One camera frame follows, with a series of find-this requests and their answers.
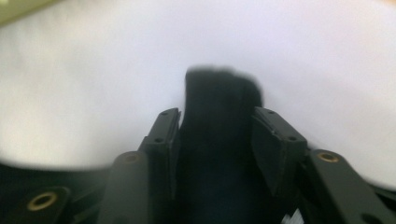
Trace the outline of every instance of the black cloth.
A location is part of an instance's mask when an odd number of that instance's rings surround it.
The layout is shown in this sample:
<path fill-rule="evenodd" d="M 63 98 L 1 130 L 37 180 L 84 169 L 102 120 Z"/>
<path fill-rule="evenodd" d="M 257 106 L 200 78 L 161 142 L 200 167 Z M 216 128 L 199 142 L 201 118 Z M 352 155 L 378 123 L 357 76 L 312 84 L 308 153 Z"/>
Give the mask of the black cloth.
<path fill-rule="evenodd" d="M 261 92 L 246 78 L 226 70 L 187 73 L 177 164 L 180 223 L 268 223 L 268 189 L 250 145 L 255 106 L 262 106 Z"/>

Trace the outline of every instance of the white backdrop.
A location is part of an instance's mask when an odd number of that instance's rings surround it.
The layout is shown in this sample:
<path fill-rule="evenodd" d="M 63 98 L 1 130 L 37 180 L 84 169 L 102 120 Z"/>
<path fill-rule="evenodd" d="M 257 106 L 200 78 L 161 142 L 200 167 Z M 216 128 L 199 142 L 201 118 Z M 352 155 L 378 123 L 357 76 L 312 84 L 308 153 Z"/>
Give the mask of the white backdrop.
<path fill-rule="evenodd" d="M 183 110 L 196 64 L 254 76 L 311 146 L 396 189 L 396 5 L 379 0 L 65 0 L 1 27 L 1 162 L 111 163 Z"/>

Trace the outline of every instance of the black object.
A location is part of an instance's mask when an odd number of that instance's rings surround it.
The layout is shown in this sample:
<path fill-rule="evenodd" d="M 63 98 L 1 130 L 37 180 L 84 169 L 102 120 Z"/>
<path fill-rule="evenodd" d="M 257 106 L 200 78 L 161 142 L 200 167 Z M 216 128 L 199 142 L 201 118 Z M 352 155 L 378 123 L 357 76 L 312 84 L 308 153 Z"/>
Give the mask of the black object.
<path fill-rule="evenodd" d="M 1 223 L 279 224 L 297 208 L 305 223 L 396 223 L 394 192 L 367 185 L 340 155 L 308 149 L 275 111 L 262 108 L 253 82 L 206 69 L 190 71 L 186 85 L 180 129 L 178 110 L 163 111 L 138 151 L 120 155 L 111 169 L 1 166 Z M 52 186 L 64 193 L 47 207 L 52 212 L 21 217 Z"/>

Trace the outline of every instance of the white surface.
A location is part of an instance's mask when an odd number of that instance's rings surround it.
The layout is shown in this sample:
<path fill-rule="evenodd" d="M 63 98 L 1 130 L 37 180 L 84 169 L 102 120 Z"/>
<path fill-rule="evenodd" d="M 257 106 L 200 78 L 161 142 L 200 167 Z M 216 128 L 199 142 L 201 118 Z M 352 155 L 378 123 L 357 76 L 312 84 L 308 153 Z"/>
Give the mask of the white surface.
<path fill-rule="evenodd" d="M 82 169 L 183 109 L 196 64 L 255 76 L 312 146 L 396 189 L 396 6 L 335 1 L 66 0 L 0 28 L 0 158 Z"/>

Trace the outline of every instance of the mounting hole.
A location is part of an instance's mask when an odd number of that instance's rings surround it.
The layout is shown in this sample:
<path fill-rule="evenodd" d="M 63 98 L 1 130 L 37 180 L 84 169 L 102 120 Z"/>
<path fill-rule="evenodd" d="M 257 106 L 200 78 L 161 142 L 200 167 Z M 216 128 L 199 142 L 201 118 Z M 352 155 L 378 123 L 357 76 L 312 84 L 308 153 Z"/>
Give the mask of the mounting hole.
<path fill-rule="evenodd" d="M 116 217 L 113 220 L 113 224 L 128 224 L 128 217 Z"/>
<path fill-rule="evenodd" d="M 338 157 L 334 156 L 333 154 L 327 153 L 327 152 L 321 152 L 318 154 L 318 157 L 327 162 L 338 162 Z"/>
<path fill-rule="evenodd" d="M 124 158 L 125 163 L 134 163 L 138 159 L 137 155 L 128 155 Z"/>
<path fill-rule="evenodd" d="M 154 139 L 154 142 L 161 143 L 161 142 L 163 142 L 163 138 L 156 138 L 156 139 Z"/>
<path fill-rule="evenodd" d="M 377 217 L 372 216 L 370 214 L 362 214 L 361 218 L 367 224 L 382 224 L 381 220 L 379 220 Z"/>
<path fill-rule="evenodd" d="M 41 209 L 44 209 L 46 207 L 49 207 L 53 203 L 56 202 L 57 196 L 56 193 L 54 192 L 45 192 L 42 194 L 39 194 L 33 198 L 32 201 L 30 201 L 27 204 L 27 209 L 29 211 L 38 211 Z"/>

